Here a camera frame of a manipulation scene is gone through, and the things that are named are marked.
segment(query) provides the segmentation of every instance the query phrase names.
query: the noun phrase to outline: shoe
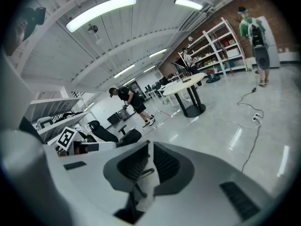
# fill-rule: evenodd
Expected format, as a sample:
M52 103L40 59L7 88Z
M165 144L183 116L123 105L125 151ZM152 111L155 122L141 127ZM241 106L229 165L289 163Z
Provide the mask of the shoe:
M150 120L150 126L155 122L155 117L152 117L151 119L149 119Z
M150 122L147 121L142 127L146 127Z

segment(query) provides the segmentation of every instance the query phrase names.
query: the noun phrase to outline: brown wall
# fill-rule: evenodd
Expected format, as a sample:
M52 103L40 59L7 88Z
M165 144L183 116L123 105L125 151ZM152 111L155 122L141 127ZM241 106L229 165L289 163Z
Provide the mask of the brown wall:
M210 30L212 27L220 23L222 21L221 17L223 17L230 23L238 39L240 40L245 56L247 58L252 57L253 55L249 40L239 36L240 22L236 21L236 19L241 20L240 16L237 14L239 6L246 7L249 10L249 15L251 17L266 17L273 32L278 50L281 48L283 52L285 52L285 48L289 48L290 52L299 51L299 44L291 33L290 26L281 15L281 12L270 0L233 0L226 6L216 11L207 21L202 23L194 32L189 34L187 37L191 36L194 40L196 40L201 35L203 35L203 30ZM188 39L185 39L164 61L164 63L159 68L163 76L168 76L170 73L176 72L175 67L170 62L176 61L177 58L179 58L178 52L181 51L182 48L187 47L188 44Z

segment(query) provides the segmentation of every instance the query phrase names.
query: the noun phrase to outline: black t-shirt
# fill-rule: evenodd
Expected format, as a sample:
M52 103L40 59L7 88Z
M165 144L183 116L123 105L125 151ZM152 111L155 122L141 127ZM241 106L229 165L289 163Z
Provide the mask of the black t-shirt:
M128 88L126 88L126 87L122 87L121 89L119 89L118 90L118 96L119 96L119 98L121 100L128 101L128 98L130 97L128 95L129 91L130 90ZM140 102L141 102L140 98L137 96L136 93L134 93L133 99L130 102L130 104L135 105L135 106L139 106Z

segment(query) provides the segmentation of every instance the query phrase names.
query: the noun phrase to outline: polished floor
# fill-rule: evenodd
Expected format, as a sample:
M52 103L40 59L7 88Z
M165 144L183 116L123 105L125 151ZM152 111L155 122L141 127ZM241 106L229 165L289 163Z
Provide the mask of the polished floor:
M300 79L301 65L271 69L269 85L257 86L256 92L243 101L264 111L255 148L243 173L273 197L284 191L300 162ZM237 72L235 76L221 76L212 84L205 81L206 78L203 80L205 86L197 89L201 102L207 107L202 115L186 118L176 100L172 107L167 101L163 104L154 99L145 104L156 117L152 126L142 128L143 120L134 114L109 131L118 135L118 128L127 124L126 131L136 127L142 133L141 140L166 142L207 153L242 170L253 148L257 135L257 129L253 128L258 123L252 122L256 111L247 105L237 105L237 102L256 86L256 74L254 71ZM146 210L150 204L149 198L144 201L138 205L141 210Z

